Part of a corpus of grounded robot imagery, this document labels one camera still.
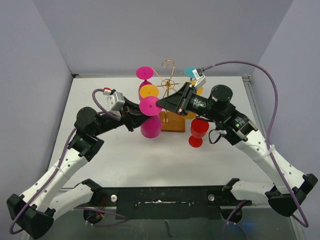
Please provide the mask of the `yellow wine glass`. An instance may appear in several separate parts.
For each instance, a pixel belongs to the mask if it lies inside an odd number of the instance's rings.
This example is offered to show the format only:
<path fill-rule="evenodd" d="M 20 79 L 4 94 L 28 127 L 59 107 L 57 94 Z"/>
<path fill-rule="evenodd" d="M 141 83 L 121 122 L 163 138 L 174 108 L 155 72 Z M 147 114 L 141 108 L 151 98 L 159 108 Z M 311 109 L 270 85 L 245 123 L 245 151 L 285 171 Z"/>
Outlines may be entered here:
<path fill-rule="evenodd" d="M 195 81 L 195 80 L 190 80 L 189 83 L 192 84 L 192 85 L 194 85 L 194 84 L 196 83 L 196 81 Z M 204 90 L 204 88 L 201 87 L 199 90 L 196 91 L 196 94 L 197 94 L 198 96 L 200 96 L 200 95 L 203 93 L 203 90 Z M 194 97 L 194 98 L 193 98 L 193 103 L 192 103 L 193 108 L 195 108 L 195 107 L 198 106 L 198 105 L 199 105 L 199 98 L 198 98 L 198 97 Z M 187 114 L 186 116 L 184 116 L 184 118 L 185 118 L 186 120 L 192 120 L 192 119 L 194 119 L 194 118 L 196 117 L 196 115 L 197 115 L 197 114 L 194 113 L 193 110 L 190 110 L 190 111 L 188 112 L 188 114 Z"/>
<path fill-rule="evenodd" d="M 159 89 L 155 85 L 147 84 L 140 88 L 139 94 L 142 98 L 158 97 Z"/>

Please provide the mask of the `magenta wine glass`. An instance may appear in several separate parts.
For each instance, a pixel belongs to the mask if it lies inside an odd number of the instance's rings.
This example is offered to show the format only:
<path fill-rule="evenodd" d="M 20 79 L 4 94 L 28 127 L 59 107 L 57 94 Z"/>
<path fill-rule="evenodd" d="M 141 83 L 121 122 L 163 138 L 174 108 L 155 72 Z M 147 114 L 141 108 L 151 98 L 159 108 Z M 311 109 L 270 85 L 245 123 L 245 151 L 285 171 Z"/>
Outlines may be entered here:
<path fill-rule="evenodd" d="M 141 125 L 141 134 L 148 139 L 156 138 L 162 129 L 161 119 L 159 113 L 162 108 L 157 106 L 156 102 L 159 100 L 155 96 L 147 96 L 139 103 L 140 111 L 148 117 L 148 119 Z"/>
<path fill-rule="evenodd" d="M 142 83 L 139 85 L 138 88 L 138 97 L 139 100 L 142 99 L 140 90 L 145 85 L 151 85 L 152 83 L 149 82 L 149 79 L 152 78 L 154 75 L 154 70 L 149 66 L 141 66 L 136 70 L 136 76 L 142 80 Z"/>

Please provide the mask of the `teal wine glass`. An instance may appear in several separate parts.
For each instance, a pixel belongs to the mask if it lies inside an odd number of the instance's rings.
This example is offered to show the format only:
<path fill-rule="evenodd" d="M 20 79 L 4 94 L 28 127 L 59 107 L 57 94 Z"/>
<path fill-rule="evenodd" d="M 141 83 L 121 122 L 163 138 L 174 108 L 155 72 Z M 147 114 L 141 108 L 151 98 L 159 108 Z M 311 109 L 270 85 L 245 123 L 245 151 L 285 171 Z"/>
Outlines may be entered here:
<path fill-rule="evenodd" d="M 196 77 L 195 77 L 195 74 L 194 74 L 194 70 L 196 69 L 196 67 L 186 67 L 184 69 L 184 74 L 189 78 L 188 82 L 191 83 L 191 84 L 195 84 L 196 82 Z"/>

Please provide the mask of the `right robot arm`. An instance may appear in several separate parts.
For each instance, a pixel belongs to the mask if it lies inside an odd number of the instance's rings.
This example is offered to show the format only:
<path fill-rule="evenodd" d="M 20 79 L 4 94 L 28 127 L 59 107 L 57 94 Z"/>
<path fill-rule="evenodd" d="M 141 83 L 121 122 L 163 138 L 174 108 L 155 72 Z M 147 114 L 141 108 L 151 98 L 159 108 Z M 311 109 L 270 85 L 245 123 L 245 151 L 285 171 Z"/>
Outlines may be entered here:
<path fill-rule="evenodd" d="M 242 200 L 269 204 L 278 214 L 291 217 L 318 179 L 296 169 L 275 147 L 268 146 L 258 127 L 231 103 L 232 96 L 228 86 L 219 84 L 204 98 L 196 94 L 192 84 L 186 83 L 179 91 L 158 100 L 156 105 L 181 116 L 192 112 L 214 122 L 221 136 L 245 153 L 271 179 L 272 183 L 266 184 L 233 178 L 222 189 L 227 204 Z"/>

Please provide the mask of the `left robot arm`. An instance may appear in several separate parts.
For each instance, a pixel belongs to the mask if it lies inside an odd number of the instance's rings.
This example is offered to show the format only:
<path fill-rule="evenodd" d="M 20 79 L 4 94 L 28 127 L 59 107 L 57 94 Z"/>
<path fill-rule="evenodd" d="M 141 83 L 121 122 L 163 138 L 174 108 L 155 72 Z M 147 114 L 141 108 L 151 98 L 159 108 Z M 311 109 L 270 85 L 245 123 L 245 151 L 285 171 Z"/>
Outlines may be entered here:
<path fill-rule="evenodd" d="M 77 205 L 87 203 L 95 206 L 100 203 L 102 193 L 99 186 L 88 180 L 76 187 L 67 197 L 66 203 L 52 203 L 59 190 L 70 178 L 100 151 L 104 144 L 98 136 L 125 126 L 128 131 L 140 127 L 149 116 L 143 114 L 139 105 L 129 100 L 124 101 L 119 114 L 97 112 L 86 106 L 81 108 L 69 134 L 59 159 L 29 189 L 21 194 L 12 194 L 6 201 L 12 225 L 12 235 L 22 231 L 33 239 L 44 236 L 54 223 L 54 218 L 63 210 L 70 210 Z"/>

